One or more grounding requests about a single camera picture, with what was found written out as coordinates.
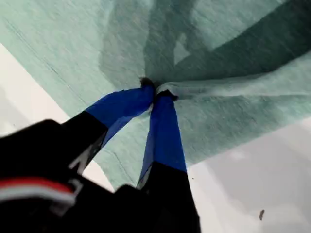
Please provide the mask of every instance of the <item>small debris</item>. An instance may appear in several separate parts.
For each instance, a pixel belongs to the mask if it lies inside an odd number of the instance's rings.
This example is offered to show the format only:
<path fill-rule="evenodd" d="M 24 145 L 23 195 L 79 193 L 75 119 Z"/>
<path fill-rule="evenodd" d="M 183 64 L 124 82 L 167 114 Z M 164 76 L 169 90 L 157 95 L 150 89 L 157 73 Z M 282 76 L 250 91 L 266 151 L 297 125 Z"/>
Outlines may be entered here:
<path fill-rule="evenodd" d="M 264 210 L 262 210 L 261 212 L 260 212 L 260 215 L 259 215 L 259 219 L 262 221 L 262 218 L 263 218 L 263 214 L 264 214 Z"/>

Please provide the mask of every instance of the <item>crumpled fabric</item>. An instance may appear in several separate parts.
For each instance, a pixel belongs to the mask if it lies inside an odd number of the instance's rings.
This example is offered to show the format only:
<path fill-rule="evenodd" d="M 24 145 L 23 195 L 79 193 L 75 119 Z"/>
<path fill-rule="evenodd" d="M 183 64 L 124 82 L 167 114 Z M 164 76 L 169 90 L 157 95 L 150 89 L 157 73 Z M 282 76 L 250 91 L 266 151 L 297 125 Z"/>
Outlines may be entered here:
<path fill-rule="evenodd" d="M 0 2 L 0 42 L 69 116 L 150 77 L 175 103 L 188 165 L 311 115 L 309 0 Z M 150 111 L 95 158 L 136 184 Z"/>

